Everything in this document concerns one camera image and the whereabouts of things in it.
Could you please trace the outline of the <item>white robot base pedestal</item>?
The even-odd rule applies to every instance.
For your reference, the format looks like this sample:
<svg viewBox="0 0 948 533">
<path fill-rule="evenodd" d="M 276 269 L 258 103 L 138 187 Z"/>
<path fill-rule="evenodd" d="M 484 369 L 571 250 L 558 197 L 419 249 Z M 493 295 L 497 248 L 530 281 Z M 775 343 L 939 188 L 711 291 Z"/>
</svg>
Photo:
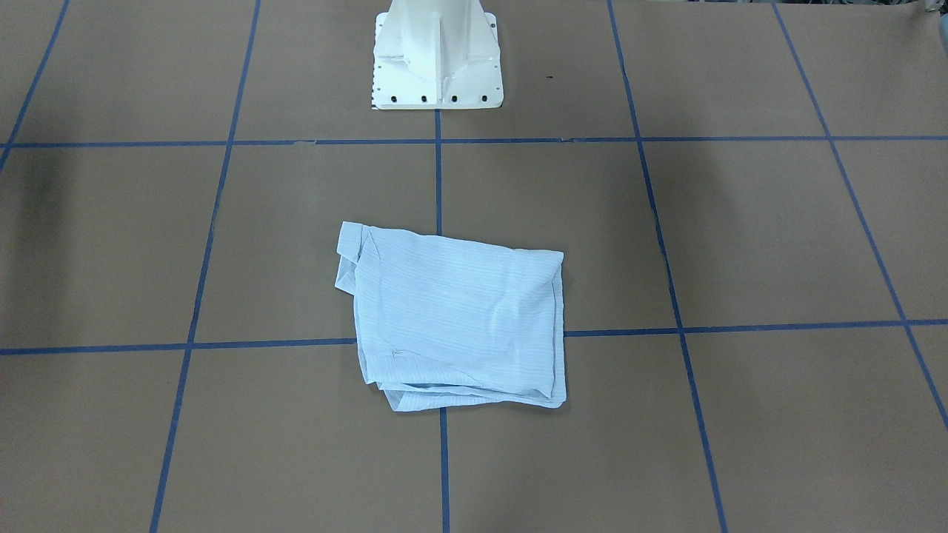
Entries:
<svg viewBox="0 0 948 533">
<path fill-rule="evenodd" d="M 480 1 L 393 1 L 375 17 L 375 110 L 504 104 L 498 21 Z"/>
</svg>

